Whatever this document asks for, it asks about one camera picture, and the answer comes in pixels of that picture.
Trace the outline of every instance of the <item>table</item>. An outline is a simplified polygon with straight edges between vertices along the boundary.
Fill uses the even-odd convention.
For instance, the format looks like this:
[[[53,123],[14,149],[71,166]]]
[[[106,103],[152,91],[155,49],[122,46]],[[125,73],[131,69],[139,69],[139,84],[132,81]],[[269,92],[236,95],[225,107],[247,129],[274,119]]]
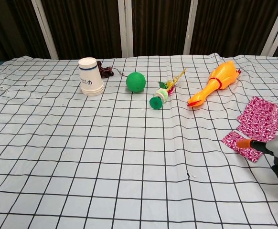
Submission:
[[[200,107],[187,100],[220,63],[242,73]],[[101,60],[146,76],[104,93],[79,88],[77,60],[27,56],[0,66],[0,228],[273,229],[278,178],[272,156],[251,163],[221,139],[253,96],[278,104],[278,57],[176,55]],[[187,67],[161,110],[158,81]]]

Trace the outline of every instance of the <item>pink fabric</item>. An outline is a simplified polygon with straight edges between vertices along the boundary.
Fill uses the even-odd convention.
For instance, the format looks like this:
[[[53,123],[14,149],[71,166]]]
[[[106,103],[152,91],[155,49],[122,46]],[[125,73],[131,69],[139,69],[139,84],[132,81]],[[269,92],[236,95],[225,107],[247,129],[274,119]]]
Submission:
[[[249,138],[267,142],[276,136],[278,129],[278,105],[254,97],[238,118],[241,125],[237,130]]]
[[[237,153],[241,154],[251,162],[257,162],[258,159],[262,156],[262,153],[251,148],[242,149],[236,146],[236,142],[239,140],[245,139],[236,131],[231,131],[225,138],[222,139],[225,145],[236,151]]]

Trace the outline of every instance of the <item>rubber chicken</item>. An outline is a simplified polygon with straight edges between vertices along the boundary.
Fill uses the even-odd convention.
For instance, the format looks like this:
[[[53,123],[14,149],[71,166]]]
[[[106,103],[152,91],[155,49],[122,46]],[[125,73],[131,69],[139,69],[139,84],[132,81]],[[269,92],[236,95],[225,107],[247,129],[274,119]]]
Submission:
[[[200,106],[208,95],[218,89],[225,89],[228,85],[234,83],[241,70],[236,70],[234,63],[228,61],[220,64],[217,69],[213,70],[208,78],[208,84],[188,100],[188,106]]]

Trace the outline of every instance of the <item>white paper cup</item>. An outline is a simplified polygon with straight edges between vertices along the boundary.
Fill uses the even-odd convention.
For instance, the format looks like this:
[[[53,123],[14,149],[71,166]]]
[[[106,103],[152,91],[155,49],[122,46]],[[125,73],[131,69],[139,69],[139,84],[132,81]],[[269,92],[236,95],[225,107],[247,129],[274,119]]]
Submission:
[[[93,96],[101,94],[104,90],[104,83],[93,57],[86,57],[78,61],[80,69],[80,87],[85,95]]]

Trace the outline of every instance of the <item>blue stripe on cup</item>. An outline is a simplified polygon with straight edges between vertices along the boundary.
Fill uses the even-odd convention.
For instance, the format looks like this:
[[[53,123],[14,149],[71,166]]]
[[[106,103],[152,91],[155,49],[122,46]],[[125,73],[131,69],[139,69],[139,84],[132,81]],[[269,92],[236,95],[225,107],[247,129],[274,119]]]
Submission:
[[[80,66],[78,66],[78,67],[79,67],[80,70],[89,71],[89,70],[95,69],[97,67],[97,65],[92,67],[92,68],[81,68]]]

